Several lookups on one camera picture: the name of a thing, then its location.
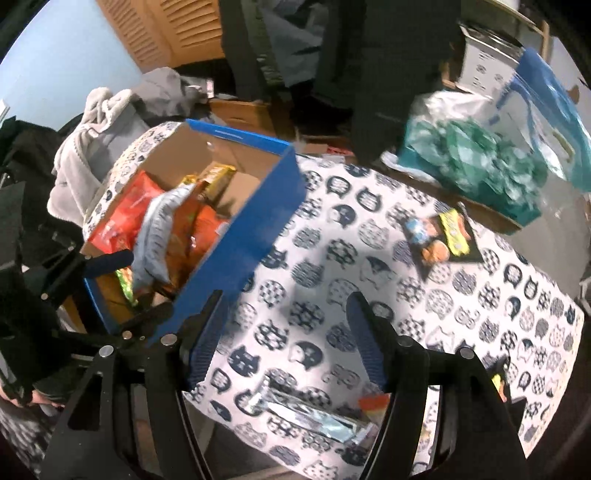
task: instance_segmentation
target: white tablecloth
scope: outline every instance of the white tablecloth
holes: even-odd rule
[[[514,398],[526,396],[519,438],[529,455],[568,383],[583,313],[543,272],[498,235],[472,222],[483,265],[443,264],[424,283],[397,222],[447,206],[379,173],[303,160],[308,197],[277,238],[238,301],[204,382],[186,393],[244,442],[309,478],[351,479],[366,452],[243,408],[265,372],[322,408],[358,414],[376,390],[345,319],[360,290],[398,333],[449,353],[473,348],[485,365],[511,358]],[[413,472],[428,464],[439,394],[430,389]]]

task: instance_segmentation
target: gray cloth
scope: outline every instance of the gray cloth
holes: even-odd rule
[[[206,99],[205,80],[181,77],[168,67],[144,74],[138,86],[116,95],[104,87],[90,92],[80,125],[56,154],[47,211],[82,226],[117,159],[148,131],[146,122],[189,117]]]
[[[168,67],[144,73],[142,82],[131,90],[138,97],[134,107],[147,123],[162,117],[189,118],[196,104],[207,102],[204,79],[183,77]]]
[[[53,173],[57,178],[47,202],[47,211],[51,215],[82,226],[104,179],[96,175],[108,173],[122,153],[124,142],[121,136],[115,144],[118,147],[115,151],[109,151],[108,145],[113,140],[112,133],[119,131],[115,124],[123,111],[133,111],[133,115],[126,113],[123,119],[136,115],[130,104],[133,97],[131,90],[113,95],[104,87],[89,94],[80,125],[64,140],[54,159]],[[141,118],[137,117],[137,121],[141,125],[130,126],[127,122],[122,125],[123,130],[128,129],[132,134],[132,138],[127,139],[128,144],[148,129]]]
[[[285,85],[315,78],[328,23],[324,1],[259,0],[258,6]]]

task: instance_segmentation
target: red snack bag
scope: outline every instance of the red snack bag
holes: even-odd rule
[[[162,193],[164,190],[146,172],[139,171],[127,184],[124,196],[111,217],[99,224],[89,242],[106,254],[133,250],[150,201]]]

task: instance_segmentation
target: candy wrapper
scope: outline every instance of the candy wrapper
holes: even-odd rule
[[[432,217],[402,220],[402,231],[423,280],[438,263],[482,262],[474,231],[462,207],[460,204],[457,209]]]
[[[119,280],[119,284],[121,285],[123,295],[131,304],[131,306],[135,307],[138,304],[138,301],[134,298],[131,269],[129,267],[120,268],[119,270],[115,271],[115,274],[117,275],[117,279]]]

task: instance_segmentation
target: snack bar wrapper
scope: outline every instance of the snack bar wrapper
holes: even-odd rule
[[[483,261],[461,204],[457,209],[432,217],[411,217],[401,223],[413,261],[423,280],[427,279],[433,266],[441,262]]]

